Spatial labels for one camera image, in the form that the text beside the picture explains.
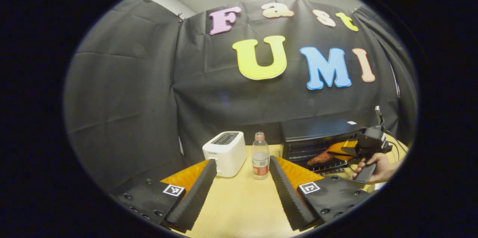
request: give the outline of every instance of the bottle label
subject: bottle label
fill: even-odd
[[[252,170],[255,175],[266,175],[269,172],[269,159],[252,160]]]

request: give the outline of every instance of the black fabric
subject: black fabric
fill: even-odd
[[[273,2],[284,3],[294,16],[264,17],[261,6]],[[234,6],[242,12],[232,30],[210,35],[209,14]],[[336,27],[318,22],[313,9],[328,13]],[[335,16],[339,12],[359,31],[348,29]],[[145,172],[157,170],[157,177],[166,177],[204,160],[203,144],[222,131],[244,132],[247,145],[263,131],[269,144],[279,144],[282,121],[339,114],[373,126],[374,107],[380,105],[386,128],[411,136],[407,126],[416,117],[416,91],[407,78],[413,77],[413,67],[398,38],[371,15],[301,0],[253,0],[179,23],[157,3],[124,0],[90,30],[70,65],[65,117],[73,148],[91,177],[110,190]],[[256,39],[258,64],[266,66],[273,62],[263,42],[270,35],[285,37],[287,68],[268,80],[244,77],[232,44]],[[333,47],[345,51],[352,85],[309,90],[302,47],[316,47],[325,58]],[[362,81],[354,48],[367,51],[374,82]]]
[[[419,92],[418,77],[411,56],[387,22],[371,10],[361,7],[355,12],[355,16],[377,37],[393,67],[400,91],[397,138],[411,147],[416,134]]]
[[[178,27],[157,3],[124,0],[74,55],[64,95],[68,136],[105,190],[148,170],[166,177],[184,168],[170,86]]]
[[[294,11],[292,17],[269,19],[262,15],[265,3],[284,3]],[[234,6],[232,30],[210,35],[209,14]],[[312,13],[318,9],[328,13],[336,27],[327,27]],[[359,32],[348,29],[335,13],[350,16]],[[237,53],[232,44],[256,39],[259,65],[273,62],[270,46],[264,37],[283,35],[287,68],[282,75],[254,81],[242,76]],[[301,47],[316,47],[325,58],[338,47],[345,51],[345,64],[352,85],[346,88],[325,86],[309,90],[307,60]],[[353,48],[367,51],[376,81],[362,81],[362,71]],[[269,144],[281,143],[281,121],[343,114],[364,126],[377,124],[375,105],[380,105],[386,127],[396,132],[399,103],[395,81],[387,53],[374,34],[348,10],[301,0],[253,0],[218,7],[186,19],[179,28],[173,72],[174,96],[178,105],[179,134],[184,153],[192,163],[204,159],[202,146],[219,132],[241,130],[246,144],[253,141],[253,131],[263,131]]]

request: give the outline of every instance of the foam letter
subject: foam letter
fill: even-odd
[[[324,87],[319,73],[324,77],[329,87],[332,86],[334,75],[336,76],[335,85],[337,87],[348,87],[352,84],[345,67],[345,53],[343,50],[337,48],[330,49],[328,61],[315,47],[302,47],[300,52],[305,55],[309,64],[310,81],[307,83],[309,90],[320,90]]]
[[[374,82],[375,76],[370,69],[369,60],[367,59],[367,51],[363,49],[352,49],[352,52],[357,55],[360,67],[362,67],[362,80],[364,82]]]
[[[236,14],[241,11],[239,6],[227,8],[224,10],[219,10],[213,13],[210,13],[209,16],[212,17],[212,30],[210,32],[211,35],[220,34],[223,32],[227,32],[228,30],[232,29],[231,25],[228,25],[226,21],[230,23],[236,22]]]
[[[330,27],[335,27],[335,22],[330,18],[329,14],[325,13],[324,11],[321,10],[312,10],[312,13],[317,16],[317,20],[320,21],[323,25],[330,26]]]
[[[287,8],[287,5],[283,3],[267,3],[261,6],[264,17],[273,18],[273,17],[290,17],[294,15],[294,12]]]
[[[344,13],[340,12],[335,15],[342,19],[342,21],[344,22],[345,26],[347,26],[347,28],[355,32],[359,31],[358,27],[352,24],[352,19],[347,17]]]
[[[287,66],[285,51],[282,42],[285,37],[281,35],[273,35],[264,38],[264,42],[270,44],[274,62],[269,66],[260,66],[256,61],[257,40],[248,39],[235,42],[232,48],[238,54],[239,71],[243,76],[253,80],[275,78],[282,74]]]

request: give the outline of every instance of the bottle cap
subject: bottle cap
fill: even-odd
[[[256,140],[264,140],[265,136],[263,132],[256,132]]]

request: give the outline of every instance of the yellow letter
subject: yellow letter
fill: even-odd
[[[269,66],[260,66],[257,64],[255,50],[257,40],[248,39],[232,44],[232,48],[238,53],[238,66],[241,74],[253,80],[275,78],[282,74],[287,66],[284,46],[282,45],[283,41],[285,41],[285,37],[281,35],[264,38],[264,42],[270,44],[274,58],[274,62]]]
[[[272,17],[290,17],[294,15],[294,12],[287,8],[287,5],[283,3],[267,3],[261,6],[263,11],[264,17],[272,18]]]
[[[367,59],[367,51],[363,49],[352,49],[352,52],[357,55],[360,67],[362,67],[362,80],[364,82],[375,81],[375,76],[370,69],[369,60]]]
[[[342,19],[342,21],[344,22],[345,26],[347,26],[347,28],[355,32],[359,31],[359,29],[352,24],[352,19],[347,17],[344,13],[340,12],[335,15]]]
[[[321,10],[312,10],[312,13],[317,16],[317,20],[320,21],[323,25],[329,26],[329,27],[335,27],[335,22],[330,18],[329,14],[325,13],[324,11]]]

